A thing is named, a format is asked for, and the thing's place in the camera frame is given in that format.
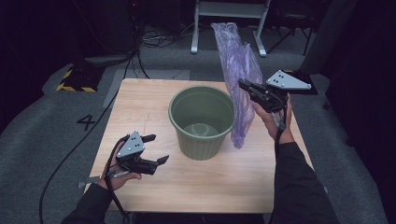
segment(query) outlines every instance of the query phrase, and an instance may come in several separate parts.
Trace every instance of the black sleeve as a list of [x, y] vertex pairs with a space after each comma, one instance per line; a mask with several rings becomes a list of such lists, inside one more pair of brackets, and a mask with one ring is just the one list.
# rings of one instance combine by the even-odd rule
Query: black sleeve
[[79, 200], [77, 208], [62, 221], [62, 224], [104, 224], [106, 211], [111, 201], [112, 198], [107, 189], [91, 184]]
[[274, 223], [339, 223], [323, 186], [295, 142], [279, 145]]

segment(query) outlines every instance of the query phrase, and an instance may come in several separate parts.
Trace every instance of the person's left hand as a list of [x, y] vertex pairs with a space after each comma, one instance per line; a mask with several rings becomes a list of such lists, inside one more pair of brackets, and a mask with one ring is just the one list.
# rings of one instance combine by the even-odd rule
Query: person's left hand
[[[120, 143], [119, 146], [116, 148], [116, 151], [115, 151], [114, 156], [113, 156], [113, 158], [111, 160], [111, 163], [110, 163], [110, 167], [115, 165], [115, 164], [117, 164], [116, 155], [119, 152], [119, 150], [121, 149], [121, 147], [123, 146], [123, 144], [124, 143]], [[106, 181], [105, 181], [106, 167], [107, 167], [107, 165], [105, 166], [105, 170], [103, 171], [103, 174], [102, 174], [101, 178], [97, 182], [97, 185], [101, 186], [104, 189], [107, 189], [107, 185], [106, 185]], [[120, 177], [110, 178], [111, 186], [113, 187], [114, 190], [120, 189], [130, 179], [138, 179], [138, 180], [140, 180], [140, 179], [142, 179], [142, 175], [141, 174], [136, 174], [136, 173], [129, 173], [129, 174], [126, 174], [126, 175], [122, 175]]]

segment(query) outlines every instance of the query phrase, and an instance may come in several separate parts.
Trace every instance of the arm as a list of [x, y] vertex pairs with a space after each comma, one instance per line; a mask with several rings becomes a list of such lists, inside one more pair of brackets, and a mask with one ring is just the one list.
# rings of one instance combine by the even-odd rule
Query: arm
[[[270, 136], [275, 139], [277, 127], [273, 117], [258, 104], [254, 104], [254, 108]], [[323, 186], [294, 141], [290, 130], [290, 100], [286, 118], [287, 128], [280, 135], [276, 158], [274, 222], [339, 223]]]
[[105, 214], [112, 197], [107, 189], [97, 184], [91, 184], [62, 224], [68, 223], [105, 223]]
[[[116, 155], [122, 147], [123, 143], [119, 144], [114, 156], [111, 160], [110, 166], [112, 169], [118, 169], [114, 164], [117, 163]], [[83, 224], [83, 223], [105, 223], [105, 215], [108, 206], [113, 200], [110, 192], [107, 189], [106, 181], [106, 168], [103, 171], [102, 177], [97, 184], [91, 184], [88, 190], [84, 193], [78, 202], [76, 209], [71, 212], [63, 221], [62, 224]], [[111, 186], [114, 190], [120, 189], [126, 181], [130, 179], [141, 179], [141, 174], [129, 173], [117, 178], [111, 178]]]

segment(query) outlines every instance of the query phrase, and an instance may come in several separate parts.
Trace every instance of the black strap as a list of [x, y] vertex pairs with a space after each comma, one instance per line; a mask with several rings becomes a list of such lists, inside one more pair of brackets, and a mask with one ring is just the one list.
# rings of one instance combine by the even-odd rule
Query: black strap
[[114, 203], [115, 203], [116, 206], [119, 208], [120, 213], [121, 213], [122, 216], [123, 216], [123, 220], [122, 220], [123, 223], [130, 223], [129, 213], [126, 213], [126, 212], [123, 210], [122, 205], [121, 205], [121, 203], [120, 203], [120, 200], [117, 198], [117, 195], [114, 193], [113, 186], [111, 185], [111, 177], [108, 176], [107, 173], [110, 171], [110, 164], [111, 164], [111, 161], [112, 161], [112, 159], [113, 159], [114, 153], [116, 152], [117, 147], [119, 146], [119, 144], [120, 144], [121, 142], [125, 142], [126, 140], [128, 140], [128, 138], [129, 138], [129, 134], [126, 135], [126, 136], [124, 136], [124, 137], [122, 137], [122, 138], [117, 142], [117, 144], [114, 146], [113, 150], [111, 151], [110, 157], [109, 157], [108, 160], [107, 160], [106, 172], [105, 172], [105, 175], [106, 175], [106, 176], [105, 176], [105, 181], [106, 181], [106, 185], [107, 185], [107, 190], [108, 190], [108, 192], [110, 192], [111, 197], [113, 198]]

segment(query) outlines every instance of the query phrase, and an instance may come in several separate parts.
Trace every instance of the gray carpet floor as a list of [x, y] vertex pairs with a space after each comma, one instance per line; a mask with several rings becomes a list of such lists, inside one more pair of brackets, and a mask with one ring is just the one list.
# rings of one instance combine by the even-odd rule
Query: gray carpet floor
[[[264, 79], [279, 69], [300, 67], [305, 43], [301, 33], [288, 37], [262, 58], [251, 32], [251, 27], [239, 30], [242, 40], [251, 43]], [[262, 33], [267, 48], [278, 39], [274, 30]], [[141, 47], [141, 60], [152, 78], [224, 80], [213, 30], [200, 33], [197, 54], [190, 54], [190, 47], [191, 35], [165, 48]], [[138, 74], [143, 78], [137, 59], [132, 63], [135, 70], [130, 65], [127, 77]], [[108, 67], [97, 92], [56, 91], [70, 65], [66, 64], [49, 78], [43, 86], [45, 95], [12, 120], [0, 136], [1, 223], [39, 222], [39, 199], [51, 173], [88, 133], [84, 131], [85, 125], [77, 121], [87, 115], [98, 121], [119, 86], [126, 63]], [[327, 102], [325, 91], [329, 80], [319, 74], [312, 79], [318, 95], [292, 95], [293, 110], [318, 178], [329, 190], [337, 216], [346, 224], [388, 223], [375, 182], [355, 149], [345, 144], [347, 135], [332, 109], [322, 107]], [[83, 189], [77, 189], [77, 183], [89, 177], [110, 113], [111, 107], [52, 179], [43, 201], [45, 223], [60, 223], [75, 208], [83, 193]], [[106, 222], [121, 223], [119, 212], [108, 211]]]

